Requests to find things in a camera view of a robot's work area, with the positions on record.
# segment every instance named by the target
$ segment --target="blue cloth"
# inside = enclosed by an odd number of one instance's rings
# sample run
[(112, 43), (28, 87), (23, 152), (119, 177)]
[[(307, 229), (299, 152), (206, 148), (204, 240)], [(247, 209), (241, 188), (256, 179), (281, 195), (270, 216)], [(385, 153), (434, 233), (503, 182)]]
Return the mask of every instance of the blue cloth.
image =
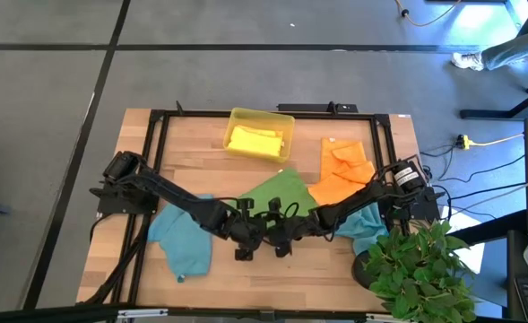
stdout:
[[(212, 195), (200, 195), (212, 198)], [(160, 242), (170, 270), (179, 283), (187, 275), (206, 275), (212, 261), (212, 235), (200, 228), (188, 212), (167, 205), (148, 230), (148, 241)]]
[(353, 239), (353, 251), (357, 256), (377, 242), (380, 235), (389, 232), (379, 216), (377, 203), (372, 203), (348, 216), (344, 224), (335, 232), (335, 236)]

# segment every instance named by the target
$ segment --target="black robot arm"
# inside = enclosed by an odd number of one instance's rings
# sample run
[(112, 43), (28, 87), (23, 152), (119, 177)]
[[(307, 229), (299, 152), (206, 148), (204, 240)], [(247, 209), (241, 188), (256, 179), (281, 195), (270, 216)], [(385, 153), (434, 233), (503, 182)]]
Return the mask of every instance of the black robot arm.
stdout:
[[(388, 172), (394, 174), (391, 182), (387, 182), (385, 178)], [(281, 201), (276, 197), (269, 202), (269, 212), (250, 217), (249, 209), (254, 206), (252, 199), (235, 199), (237, 208), (234, 208), (217, 198), (198, 198), (164, 179), (136, 153), (118, 152), (103, 175), (105, 187), (120, 192), (120, 197), (145, 192), (189, 212), (204, 230), (237, 242), (239, 250), (236, 252), (236, 259), (240, 260), (251, 259), (253, 251), (259, 248), (262, 241), (274, 246), (278, 257), (284, 257), (291, 253), (293, 240), (306, 236), (333, 235), (349, 215), (374, 202), (385, 200), (389, 207), (404, 208), (425, 187), (425, 181), (414, 163), (399, 161), (378, 170), (363, 189), (340, 203), (319, 206), (308, 210), (308, 214), (304, 216), (287, 217), (280, 213)], [(275, 224), (266, 228), (269, 221), (274, 221)]]

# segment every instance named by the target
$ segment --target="wooden tabletop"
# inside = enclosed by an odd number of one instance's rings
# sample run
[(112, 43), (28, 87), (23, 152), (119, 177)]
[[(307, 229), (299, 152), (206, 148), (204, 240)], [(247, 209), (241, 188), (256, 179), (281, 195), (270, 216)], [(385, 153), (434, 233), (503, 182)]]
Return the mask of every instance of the wooden tabletop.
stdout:
[[(128, 109), (116, 151), (140, 153), (149, 109)], [(391, 115), (397, 158), (419, 152), (411, 117)], [(194, 194), (239, 196), (286, 167), (295, 168), (306, 184), (319, 180), (320, 139), (356, 139), (374, 161), (373, 141), (367, 121), (297, 119), (291, 155), (285, 163), (263, 161), (226, 153), (222, 148), (226, 118), (170, 118), (160, 175)], [(160, 127), (152, 142), (153, 161)], [(384, 153), (385, 136), (379, 129)], [(165, 205), (160, 202), (159, 210)], [(114, 266), (126, 227), (126, 215), (111, 215), (94, 232), (77, 301), (92, 296)], [(212, 239), (212, 264), (203, 277), (187, 277), (182, 284), (169, 270), (157, 242), (146, 247), (139, 305), (218, 309), (345, 310), (384, 312), (381, 301), (355, 283), (351, 240), (305, 238), (294, 241), (293, 254), (277, 258), (272, 247), (262, 245), (253, 261), (234, 260), (237, 243)], [(132, 268), (126, 271), (121, 301), (127, 299)]]

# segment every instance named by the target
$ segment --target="yellow cable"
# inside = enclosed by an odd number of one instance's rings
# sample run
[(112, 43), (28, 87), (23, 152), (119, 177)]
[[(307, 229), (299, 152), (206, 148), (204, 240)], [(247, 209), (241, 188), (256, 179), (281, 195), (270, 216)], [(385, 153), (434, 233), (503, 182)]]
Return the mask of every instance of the yellow cable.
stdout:
[(507, 140), (515, 139), (515, 138), (522, 137), (522, 136), (524, 136), (524, 134), (511, 135), (511, 136), (509, 136), (509, 137), (507, 137), (507, 138), (503, 138), (503, 139), (495, 140), (495, 141), (493, 141), (493, 142), (490, 142), (490, 143), (484, 143), (484, 144), (475, 143), (475, 142), (473, 142), (472, 140), (469, 140), (469, 145), (487, 146), (487, 145), (492, 145), (492, 144), (500, 144), (500, 143), (505, 142), (505, 141), (507, 141)]
[[(427, 23), (416, 23), (414, 22), (411, 17), (409, 16), (409, 14), (405, 14), (405, 18), (407, 18), (407, 20), (413, 25), (413, 26), (416, 26), (416, 27), (425, 27), (425, 26), (429, 26), (431, 23), (433, 22), (436, 22), (437, 20), (443, 18), (446, 14), (448, 14), (451, 10), (453, 10), (453, 8), (455, 8), (458, 4), (461, 3), (462, 0), (457, 0), (457, 2), (455, 2), (447, 11), (445, 11), (443, 14), (441, 14), (440, 16), (438, 16), (435, 20), (432, 20), (430, 22), (427, 22)], [(401, 12), (403, 10), (405, 10), (401, 4), (401, 0), (395, 0), (395, 2), (397, 3), (397, 5), (399, 6), (399, 9), (401, 10)]]

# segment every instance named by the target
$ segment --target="black cable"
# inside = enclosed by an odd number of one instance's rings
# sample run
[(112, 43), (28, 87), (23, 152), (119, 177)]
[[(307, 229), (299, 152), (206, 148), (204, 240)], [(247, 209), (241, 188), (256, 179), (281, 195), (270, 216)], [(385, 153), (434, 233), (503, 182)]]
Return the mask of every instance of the black cable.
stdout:
[[(459, 209), (459, 210), (463, 210), (462, 207), (460, 206), (455, 206), (455, 205), (451, 205), (451, 207), (453, 207), (454, 209)], [(497, 220), (497, 218), (493, 215), (493, 214), (485, 214), (485, 213), (481, 213), (481, 212), (473, 212), (473, 211), (465, 211), (466, 213), (470, 213), (470, 214), (476, 214), (476, 215), (485, 215), (485, 216), (490, 216), (491, 218)]]
[(477, 174), (482, 174), (482, 173), (486, 173), (486, 172), (489, 172), (489, 171), (502, 169), (502, 168), (504, 168), (504, 167), (506, 167), (506, 166), (510, 166), (510, 165), (512, 165), (512, 164), (514, 164), (514, 163), (516, 163), (516, 162), (518, 162), (518, 161), (520, 161), (520, 160), (522, 160), (523, 158), (524, 158), (524, 155), (522, 155), (521, 157), (515, 159), (514, 161), (511, 161), (511, 162), (506, 163), (506, 164), (504, 164), (504, 165), (497, 166), (497, 167), (492, 168), (492, 169), (489, 169), (489, 170), (475, 171), (475, 172), (473, 172), (473, 174), (471, 174), (471, 176), (469, 176), (468, 179), (458, 179), (458, 178), (441, 179), (441, 178), (439, 178), (438, 181), (458, 180), (458, 181), (463, 182), (463, 183), (468, 183), (468, 182), (471, 181), (472, 177), (475, 176), (475, 175), (477, 175)]
[(446, 193), (446, 196), (447, 196), (447, 200), (446, 200), (446, 203), (447, 205), (449, 206), (449, 215), (446, 217), (446, 220), (449, 222), (451, 221), (451, 216), (453, 216), (453, 206), (451, 205), (451, 194), (449, 194), (449, 191), (446, 190), (446, 188), (440, 186), (440, 185), (433, 185), (433, 188), (441, 188), (445, 191)]
[(446, 164), (445, 170), (443, 170), (443, 173), (441, 174), (441, 176), (439, 176), (437, 181), (441, 181), (441, 179), (446, 175), (446, 173), (449, 171), (449, 168), (451, 167), (452, 161), (453, 161), (453, 149), (451, 149), (451, 152), (449, 154), (449, 162)]
[(385, 197), (395, 197), (395, 198), (411, 198), (413, 196), (417, 196), (419, 194), (421, 194), (422, 190), (421, 191), (415, 191), (415, 192), (411, 192), (411, 193), (408, 193), (408, 194), (405, 194), (405, 195), (396, 195), (396, 194), (385, 194)]
[[(449, 149), (447, 149), (446, 151), (444, 151), (442, 153), (437, 153), (437, 154), (428, 153), (428, 152), (432, 152), (434, 150), (445, 148), (445, 147), (449, 147)], [(439, 147), (431, 148), (431, 149), (428, 149), (426, 151), (420, 152), (420, 154), (422, 154), (423, 156), (428, 156), (428, 157), (441, 157), (441, 156), (443, 156), (445, 154), (450, 153), (451, 151), (453, 151), (453, 149), (454, 149), (454, 144), (444, 144), (444, 145), (441, 145)]]
[(466, 194), (466, 195), (463, 195), (463, 196), (455, 196), (452, 199), (456, 200), (456, 199), (461, 199), (461, 198), (477, 195), (477, 194), (480, 194), (480, 193), (492, 192), (492, 191), (499, 190), (499, 189), (514, 188), (514, 187), (521, 186), (521, 185), (524, 185), (524, 184), (526, 184), (526, 183), (516, 183), (516, 184), (511, 184), (511, 185), (505, 185), (505, 186), (502, 186), (502, 187), (497, 187), (497, 188), (482, 189), (480, 191), (472, 192), (472, 193), (469, 193), (469, 194)]
[(299, 211), (299, 203), (298, 202), (292, 202), (290, 205), (288, 205), (288, 207), (285, 209), (285, 214), (287, 215), (288, 212), (290, 211), (291, 207), (292, 206), (295, 206), (296, 207), (296, 210), (293, 211), (293, 214), (291, 216), (295, 216), (298, 211)]
[(92, 236), (94, 235), (94, 229), (96, 229), (96, 226), (98, 225), (98, 223), (100, 223), (100, 221), (104, 220), (108, 218), (108, 215), (102, 215), (98, 220), (96, 220), (96, 222), (94, 222), (91, 226), (91, 235), (90, 235), (90, 239), (89, 239), (89, 242), (92, 242)]
[(429, 182), (431, 179), (433, 179), (433, 173), (431, 172), (431, 168), (427, 165), (423, 165), (421, 167), (421, 169), (423, 170), (423, 173), (425, 174), (425, 176), (427, 177), (427, 182)]
[(108, 294), (112, 290), (112, 287), (116, 284), (116, 281), (125, 272), (126, 267), (128, 266), (128, 264), (130, 264), (136, 252), (143, 246), (143, 244), (141, 243), (142, 239), (146, 240), (146, 237), (144, 236), (144, 226), (140, 227), (140, 230), (136, 235), (136, 238), (134, 238), (134, 241), (128, 248), (128, 251), (124, 254), (122, 258), (118, 260), (118, 264), (114, 267), (106, 281), (99, 287), (99, 289), (94, 293), (94, 295), (92, 295), (88, 300), (84, 301), (84, 303), (101, 304), (106, 300)]

